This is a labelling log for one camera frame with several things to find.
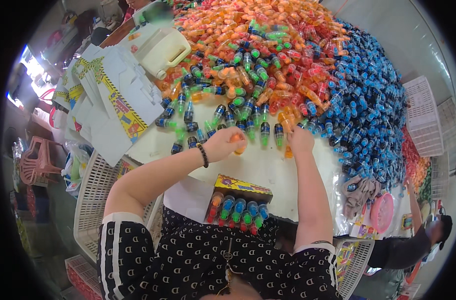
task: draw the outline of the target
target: red cloth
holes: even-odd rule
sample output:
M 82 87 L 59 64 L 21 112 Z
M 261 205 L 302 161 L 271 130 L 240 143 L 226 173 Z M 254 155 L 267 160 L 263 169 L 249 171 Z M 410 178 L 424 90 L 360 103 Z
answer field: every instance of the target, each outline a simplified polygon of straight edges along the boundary
M 129 7 L 128 9 L 126 9 L 125 19 L 123 20 L 123 23 L 128 21 L 128 19 L 130 19 L 134 13 L 135 13 L 135 10 L 133 8 Z

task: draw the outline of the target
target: white plastic jug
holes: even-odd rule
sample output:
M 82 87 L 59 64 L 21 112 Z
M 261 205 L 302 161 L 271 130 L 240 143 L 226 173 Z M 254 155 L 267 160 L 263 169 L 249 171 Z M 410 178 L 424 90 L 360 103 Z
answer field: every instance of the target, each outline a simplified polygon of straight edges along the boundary
M 178 65 L 190 52 L 186 38 L 174 28 L 158 28 L 135 52 L 140 65 L 159 80 L 168 68 Z

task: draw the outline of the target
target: pile of candy bottles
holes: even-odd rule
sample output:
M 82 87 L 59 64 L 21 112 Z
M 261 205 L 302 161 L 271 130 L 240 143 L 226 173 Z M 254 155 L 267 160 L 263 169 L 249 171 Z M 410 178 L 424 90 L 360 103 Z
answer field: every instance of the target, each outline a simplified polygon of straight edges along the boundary
M 269 213 L 265 203 L 255 201 L 246 202 L 243 198 L 227 195 L 216 191 L 211 196 L 211 204 L 206 221 L 216 222 L 219 226 L 227 225 L 230 228 L 239 227 L 242 231 L 249 230 L 256 235 L 268 219 Z
M 429 157 L 420 157 L 406 126 L 403 127 L 402 131 L 405 141 L 402 144 L 401 150 L 405 157 L 406 176 L 411 177 L 415 192 L 418 193 L 423 180 L 426 178 L 431 161 Z
M 329 139 L 347 179 L 371 177 L 388 190 L 403 182 L 404 88 L 374 37 L 333 18 L 317 1 L 175 3 L 183 4 L 175 26 L 192 53 L 156 82 L 166 97 L 164 118 L 176 110 L 192 115 L 194 103 L 225 95 L 207 132 L 224 117 L 249 139 L 263 129 L 263 142 L 271 114 L 277 145 L 299 126 Z M 203 133 L 193 123 L 187 131 Z M 291 157 L 289 147 L 285 156 Z

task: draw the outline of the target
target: white table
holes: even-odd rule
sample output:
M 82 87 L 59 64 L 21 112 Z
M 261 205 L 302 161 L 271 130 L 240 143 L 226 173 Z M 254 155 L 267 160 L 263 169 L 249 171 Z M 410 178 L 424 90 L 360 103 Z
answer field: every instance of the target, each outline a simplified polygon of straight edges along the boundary
M 221 103 L 226 104 L 225 99 L 224 96 L 213 96 L 211 99 L 203 100 L 194 105 L 194 121 L 203 129 L 203 132 L 205 132 L 205 120 L 211 120 L 217 106 Z M 184 124 L 183 118 L 178 114 L 173 117 L 173 120 L 178 122 L 178 125 Z M 191 172 L 190 176 L 214 184 L 218 174 L 221 173 L 267 187 L 273 192 L 273 200 L 268 205 L 270 213 L 298 221 L 298 185 L 295 160 L 284 158 L 285 145 L 281 149 L 276 147 L 273 133 L 274 126 L 277 123 L 276 119 L 270 116 L 268 123 L 270 123 L 270 138 L 266 148 L 261 146 L 260 130 L 257 129 L 255 141 L 249 141 L 242 155 L 231 154 L 224 161 Z M 127 155 L 145 164 L 169 156 L 174 142 L 174 132 L 158 128 L 153 124 L 128 150 Z M 341 171 L 338 156 L 328 145 L 328 140 L 322 139 L 319 135 L 315 138 L 313 155 L 325 185 L 328 199 L 332 201 L 333 172 Z M 332 215 L 334 216 L 334 202 L 330 203 L 330 207 L 332 207 Z

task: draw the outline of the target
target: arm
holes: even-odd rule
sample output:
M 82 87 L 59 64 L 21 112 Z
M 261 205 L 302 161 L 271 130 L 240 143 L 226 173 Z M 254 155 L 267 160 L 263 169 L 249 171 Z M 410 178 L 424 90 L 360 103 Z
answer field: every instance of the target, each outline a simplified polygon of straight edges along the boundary
M 313 157 L 315 140 L 308 130 L 295 126 L 288 134 L 298 176 L 298 229 L 295 249 L 316 241 L 333 242 L 333 221 L 325 185 Z
M 246 145 L 244 136 L 237 142 L 230 142 L 232 135 L 243 135 L 243 132 L 238 127 L 221 129 L 203 145 L 208 162 L 225 159 L 235 149 Z M 145 206 L 203 164 L 200 150 L 192 148 L 126 173 L 111 188 L 104 216 L 128 212 L 143 217 Z
M 420 211 L 420 207 L 418 206 L 418 202 L 416 201 L 415 188 L 413 187 L 411 178 L 406 179 L 406 184 L 408 186 L 409 207 L 413 220 L 413 231 L 416 234 L 418 229 L 420 229 L 423 224 L 422 213 Z

